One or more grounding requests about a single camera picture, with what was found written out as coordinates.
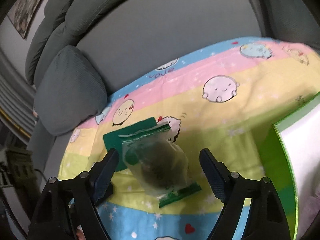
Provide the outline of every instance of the black cable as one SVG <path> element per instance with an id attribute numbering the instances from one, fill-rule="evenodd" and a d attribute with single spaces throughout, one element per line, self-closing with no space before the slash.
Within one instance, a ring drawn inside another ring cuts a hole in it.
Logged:
<path id="1" fill-rule="evenodd" d="M 45 177 L 45 175 L 43 174 L 43 172 L 42 172 L 41 170 L 35 169 L 35 171 L 39 172 L 39 173 L 41 174 L 42 178 L 43 178 L 46 182 L 48 181 L 47 178 Z"/>
<path id="2" fill-rule="evenodd" d="M 19 224 L 18 220 L 16 219 L 15 215 L 13 214 L 8 200 L 4 194 L 4 192 L 2 191 L 2 188 L 0 187 L 0 201 L 3 203 L 3 206 L 7 212 L 7 214 L 9 215 L 9 217 L 11 218 L 12 222 L 14 223 L 14 225 L 16 226 L 16 228 L 18 229 L 18 231 L 22 234 L 22 236 L 27 239 L 28 235 L 26 234 L 26 232 L 23 230 L 23 228 L 21 227 L 21 225 Z"/>

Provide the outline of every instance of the framed picture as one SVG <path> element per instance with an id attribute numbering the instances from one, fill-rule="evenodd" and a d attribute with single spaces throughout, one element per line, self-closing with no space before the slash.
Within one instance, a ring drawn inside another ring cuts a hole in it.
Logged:
<path id="1" fill-rule="evenodd" d="M 31 21 L 42 0 L 17 0 L 8 12 L 8 18 L 20 36 L 27 37 Z"/>

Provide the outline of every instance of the wall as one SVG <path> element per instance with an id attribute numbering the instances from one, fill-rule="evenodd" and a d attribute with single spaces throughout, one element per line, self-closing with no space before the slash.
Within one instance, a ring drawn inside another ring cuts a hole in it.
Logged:
<path id="1" fill-rule="evenodd" d="M 25 61 L 35 32 L 44 18 L 44 6 L 48 0 L 43 0 L 34 15 L 26 39 L 22 39 L 8 17 L 0 25 L 0 48 L 18 73 L 25 78 Z"/>

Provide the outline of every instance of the star print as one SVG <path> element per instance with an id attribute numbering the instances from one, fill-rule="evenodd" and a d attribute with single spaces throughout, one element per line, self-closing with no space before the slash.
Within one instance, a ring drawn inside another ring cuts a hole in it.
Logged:
<path id="1" fill-rule="evenodd" d="M 108 211 L 108 206 L 109 206 L 109 205 L 108 205 L 107 203 L 104 203 L 102 206 L 103 206 L 103 209 L 105 209 L 105 210 Z"/>
<path id="2" fill-rule="evenodd" d="M 155 217 L 156 217 L 156 220 L 158 220 L 158 219 L 160 220 L 160 218 L 161 218 L 162 216 L 161 216 L 160 213 L 156 213 L 156 214 L 155 214 Z"/>
<path id="3" fill-rule="evenodd" d="M 148 208 L 150 208 L 150 209 L 152 208 L 152 205 L 151 205 L 151 203 L 150 203 L 149 201 L 146 202 L 146 206 L 147 206 Z"/>
<path id="4" fill-rule="evenodd" d="M 216 197 L 215 197 L 215 195 L 212 193 L 211 195 L 209 195 L 209 196 L 206 198 L 205 202 L 208 203 L 208 204 L 211 204 L 212 202 L 215 201 L 215 199 L 216 199 Z"/>

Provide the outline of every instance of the smiling face print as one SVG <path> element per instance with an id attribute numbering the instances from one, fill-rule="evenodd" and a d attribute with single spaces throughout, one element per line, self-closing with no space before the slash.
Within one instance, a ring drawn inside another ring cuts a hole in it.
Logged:
<path id="1" fill-rule="evenodd" d="M 134 101 L 129 99 L 125 101 L 113 115 L 113 125 L 122 125 L 129 118 L 134 108 Z"/>
<path id="2" fill-rule="evenodd" d="M 239 83 L 229 76 L 215 76 L 203 87 L 202 98 L 214 103 L 223 103 L 237 95 Z"/>

